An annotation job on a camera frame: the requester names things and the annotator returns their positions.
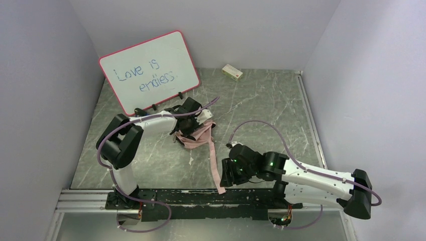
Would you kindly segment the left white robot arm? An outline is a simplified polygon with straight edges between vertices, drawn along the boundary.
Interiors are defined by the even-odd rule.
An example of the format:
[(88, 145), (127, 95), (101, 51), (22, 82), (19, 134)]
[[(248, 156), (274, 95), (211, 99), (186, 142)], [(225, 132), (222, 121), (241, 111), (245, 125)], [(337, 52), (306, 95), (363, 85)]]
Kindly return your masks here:
[(206, 126), (212, 113), (191, 97), (181, 105), (149, 115), (136, 113), (134, 118), (117, 114), (96, 143), (98, 163), (114, 176), (114, 191), (126, 207), (139, 198), (139, 187), (133, 175), (133, 161), (142, 137), (153, 134), (179, 134), (191, 141), (196, 131)]

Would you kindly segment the pink and black folding umbrella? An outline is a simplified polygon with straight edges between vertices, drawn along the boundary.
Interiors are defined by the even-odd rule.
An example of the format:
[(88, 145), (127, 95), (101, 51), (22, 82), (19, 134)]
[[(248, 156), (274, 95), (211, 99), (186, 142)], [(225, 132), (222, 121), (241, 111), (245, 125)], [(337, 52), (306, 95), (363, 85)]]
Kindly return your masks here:
[(217, 166), (216, 149), (214, 144), (214, 138), (212, 137), (212, 129), (216, 126), (213, 120), (208, 120), (199, 127), (190, 137), (184, 137), (181, 131), (177, 131), (173, 134), (174, 138), (181, 143), (186, 149), (195, 149), (201, 145), (208, 144), (209, 146), (209, 158), (210, 158), (210, 170), (214, 184), (218, 191), (218, 194), (224, 194), (226, 192), (224, 187), (220, 186), (220, 175)]

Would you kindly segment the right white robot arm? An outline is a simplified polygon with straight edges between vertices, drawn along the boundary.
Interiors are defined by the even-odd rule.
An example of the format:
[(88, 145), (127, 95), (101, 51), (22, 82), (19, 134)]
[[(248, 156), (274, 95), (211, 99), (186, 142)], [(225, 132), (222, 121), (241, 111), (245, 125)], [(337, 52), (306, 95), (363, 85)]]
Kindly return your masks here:
[(241, 185), (257, 177), (274, 182), (273, 201), (277, 206), (319, 204), (342, 209), (354, 218), (371, 218), (372, 184), (364, 170), (336, 172), (278, 152), (260, 154), (240, 143), (228, 146), (229, 156), (222, 160), (221, 187)]

